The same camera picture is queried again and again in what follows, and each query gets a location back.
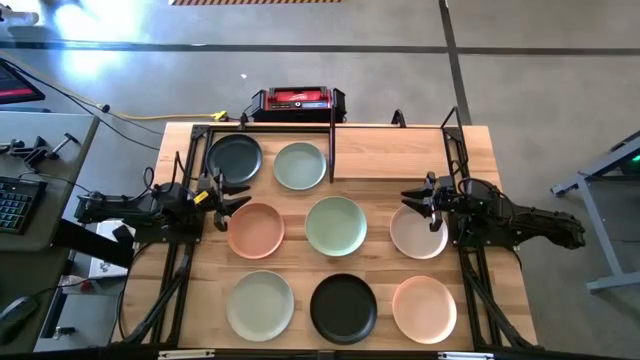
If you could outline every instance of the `red power station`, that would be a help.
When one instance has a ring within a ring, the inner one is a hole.
[[[344,122],[347,113],[344,93],[325,86],[270,88],[252,98],[250,115],[255,122]]]

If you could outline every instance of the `screw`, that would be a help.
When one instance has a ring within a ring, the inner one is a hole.
[[[62,142],[60,144],[58,144],[58,146],[53,148],[53,150],[50,153],[47,154],[47,159],[55,160],[55,159],[59,158],[60,156],[58,155],[58,151],[60,151],[60,149],[62,149],[65,145],[67,145],[67,143],[69,141],[73,141],[76,144],[80,144],[80,141],[78,141],[78,139],[74,138],[69,133],[64,133],[64,137],[65,137],[65,139],[62,140]]]

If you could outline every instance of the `keyboard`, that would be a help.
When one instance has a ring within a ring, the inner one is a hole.
[[[0,176],[0,233],[24,234],[46,188],[46,182]]]

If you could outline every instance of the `black plate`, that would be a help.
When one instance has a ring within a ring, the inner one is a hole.
[[[325,339],[338,345],[366,338],[376,324],[378,306],[359,277],[337,274],[322,280],[311,296],[311,321]]]
[[[227,183],[242,184],[251,179],[262,165],[262,149],[253,138],[233,134],[211,145],[207,152],[207,170],[219,167]]]

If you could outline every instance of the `gray desk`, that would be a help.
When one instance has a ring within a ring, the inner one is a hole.
[[[44,174],[72,182],[80,174],[97,127],[98,120],[90,115],[0,112],[0,142],[17,139],[31,146],[39,135],[53,147],[65,138],[66,132],[78,139],[79,145],[69,142],[60,150],[58,160],[44,160],[38,166]],[[0,155],[0,175],[17,177],[27,171],[22,159]],[[49,247],[73,190],[73,185],[64,181],[37,175],[25,178],[47,182],[46,195],[24,235],[0,234],[0,251],[39,251]]]
[[[50,145],[57,145],[68,132],[80,141],[69,143],[56,161],[45,160],[38,167],[43,173],[75,181],[98,127],[90,115],[0,112],[0,142],[13,138],[31,146],[36,135]],[[17,176],[27,169],[19,159],[0,155],[0,175]],[[54,179],[29,179],[48,182],[47,192],[27,233],[23,236],[0,234],[0,308],[20,296],[56,286],[64,270],[69,250],[49,247],[73,186]],[[49,310],[54,291],[38,297],[40,307],[29,319],[22,333],[12,343],[0,346],[0,354],[33,351]]]

